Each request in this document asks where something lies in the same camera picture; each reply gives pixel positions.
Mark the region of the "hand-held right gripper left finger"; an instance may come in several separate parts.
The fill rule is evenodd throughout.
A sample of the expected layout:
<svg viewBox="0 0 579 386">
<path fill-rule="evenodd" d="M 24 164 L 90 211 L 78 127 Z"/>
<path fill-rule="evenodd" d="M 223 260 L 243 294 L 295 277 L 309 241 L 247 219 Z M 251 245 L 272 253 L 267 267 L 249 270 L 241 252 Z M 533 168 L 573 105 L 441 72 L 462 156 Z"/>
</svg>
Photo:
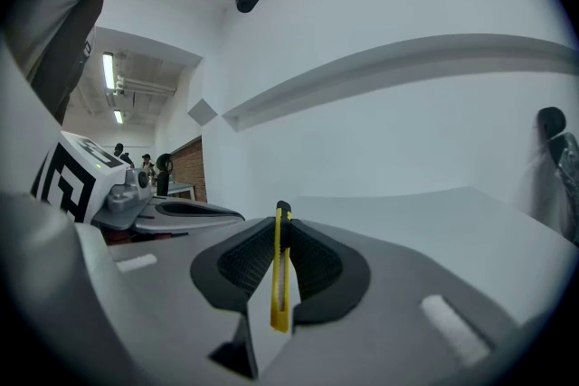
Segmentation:
<svg viewBox="0 0 579 386">
<path fill-rule="evenodd" d="M 153 346 L 176 367 L 161 383 L 274 385 L 274 220 L 240 221 L 108 248 Z"/>
</svg>

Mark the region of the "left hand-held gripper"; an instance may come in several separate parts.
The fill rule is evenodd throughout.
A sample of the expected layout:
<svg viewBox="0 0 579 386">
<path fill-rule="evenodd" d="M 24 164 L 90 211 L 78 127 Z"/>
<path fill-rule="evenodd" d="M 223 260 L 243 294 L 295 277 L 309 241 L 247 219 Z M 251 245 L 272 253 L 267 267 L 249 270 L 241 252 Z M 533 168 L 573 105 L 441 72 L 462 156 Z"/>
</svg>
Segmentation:
<svg viewBox="0 0 579 386">
<path fill-rule="evenodd" d="M 238 212 L 192 201 L 162 201 L 141 213 L 153 197 L 145 171 L 66 131 L 49 151 L 33 196 L 75 222 L 115 231 L 192 233 L 245 221 Z"/>
</svg>

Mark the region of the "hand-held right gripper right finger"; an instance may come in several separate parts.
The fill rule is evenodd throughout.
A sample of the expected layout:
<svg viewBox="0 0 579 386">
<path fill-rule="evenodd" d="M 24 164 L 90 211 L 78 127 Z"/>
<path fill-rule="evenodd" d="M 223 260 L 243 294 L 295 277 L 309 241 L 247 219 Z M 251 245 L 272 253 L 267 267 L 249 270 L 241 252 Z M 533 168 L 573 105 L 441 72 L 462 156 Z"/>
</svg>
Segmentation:
<svg viewBox="0 0 579 386">
<path fill-rule="evenodd" d="M 419 251 L 311 221 L 291 225 L 301 301 L 265 385 L 488 385 L 516 322 Z"/>
</svg>

